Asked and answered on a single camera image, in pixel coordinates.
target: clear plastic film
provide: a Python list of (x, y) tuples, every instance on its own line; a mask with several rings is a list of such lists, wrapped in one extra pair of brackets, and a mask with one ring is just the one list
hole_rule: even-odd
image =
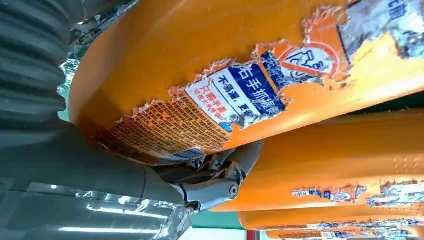
[(10, 190), (3, 182), (0, 240), (177, 240), (191, 225), (184, 205), (42, 183)]

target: blue and white label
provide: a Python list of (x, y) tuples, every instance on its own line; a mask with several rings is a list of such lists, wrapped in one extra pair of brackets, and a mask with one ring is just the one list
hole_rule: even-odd
[(332, 200), (332, 196), (331, 196), (331, 191), (325, 191), (324, 192), (324, 199), (327, 199), (327, 200)]
[(254, 63), (224, 68), (191, 85), (185, 92), (229, 133), (231, 124), (248, 127), (259, 122), (251, 119), (274, 117), (285, 110), (267, 77)]
[(278, 89), (283, 89), (291, 85), (289, 79), (283, 73), (283, 67), (272, 53), (266, 51), (261, 57), (263, 66)]

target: sticker residue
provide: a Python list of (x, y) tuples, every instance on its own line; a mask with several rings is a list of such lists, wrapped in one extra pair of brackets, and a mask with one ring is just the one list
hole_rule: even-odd
[(301, 188), (291, 192), (293, 197), (317, 196), (332, 202), (354, 203), (367, 190), (363, 186), (345, 186), (341, 188)]
[(424, 222), (418, 219), (388, 219), (386, 221), (346, 221), (346, 222), (321, 222), (310, 224), (273, 225), (258, 227), (259, 231), (276, 230), (330, 230), (342, 228), (362, 228), (362, 229), (401, 229), (405, 227), (424, 226)]
[(410, 237), (411, 233), (403, 229), (358, 229), (358, 230), (341, 230), (341, 231), (304, 231), (289, 232), (278, 234), (280, 239), (350, 239), (353, 237), (375, 237), (385, 239), (395, 239)]
[(381, 195), (366, 200), (370, 207), (400, 207), (424, 203), (424, 182), (387, 183)]

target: torn label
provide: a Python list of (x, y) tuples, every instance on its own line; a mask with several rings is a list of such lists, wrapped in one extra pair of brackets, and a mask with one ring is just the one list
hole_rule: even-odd
[(424, 183), (418, 184), (389, 184), (381, 189), (380, 196), (366, 200), (370, 207), (399, 207), (411, 206), (424, 202)]
[(255, 63), (233, 65), (187, 87), (185, 92), (214, 122), (231, 133), (252, 119), (274, 117), (285, 110), (281, 99)]
[(293, 197), (317, 196), (332, 202), (351, 202), (354, 203), (363, 192), (367, 190), (362, 186), (346, 186), (333, 189), (328, 188), (310, 188), (296, 189), (291, 192)]
[(347, 7), (348, 21), (339, 26), (346, 55), (354, 54), (367, 40), (390, 33), (403, 58), (424, 57), (423, 0), (357, 0)]
[(355, 229), (355, 230), (309, 230), (309, 231), (297, 231), (297, 232), (279, 232), (278, 237), (280, 239), (351, 239), (354, 237), (377, 237), (386, 239), (405, 238), (412, 237), (413, 235), (403, 229)]
[(400, 229), (405, 227), (418, 227), (424, 226), (424, 222), (418, 219), (389, 219), (386, 221), (369, 220), (363, 222), (356, 221), (340, 221), (340, 222), (322, 222), (322, 223), (311, 223), (311, 224), (293, 224), (293, 225), (271, 225), (262, 226), (256, 228), (260, 231), (276, 231), (276, 230), (330, 230), (330, 229), (342, 229), (342, 228), (390, 228)]
[(262, 61), (279, 90), (303, 83), (324, 86), (327, 78), (343, 80), (348, 75), (348, 61), (337, 28), (340, 10), (321, 7), (312, 19), (305, 19), (302, 48), (287, 40), (256, 46), (253, 56)]

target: metal bolt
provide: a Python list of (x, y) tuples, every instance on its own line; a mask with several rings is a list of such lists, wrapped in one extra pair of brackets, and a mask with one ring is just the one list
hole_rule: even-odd
[(231, 198), (231, 199), (233, 199), (233, 198), (235, 198), (235, 197), (237, 197), (237, 194), (239, 193), (239, 186), (237, 185), (237, 184), (232, 184), (230, 187), (229, 187), (229, 197)]

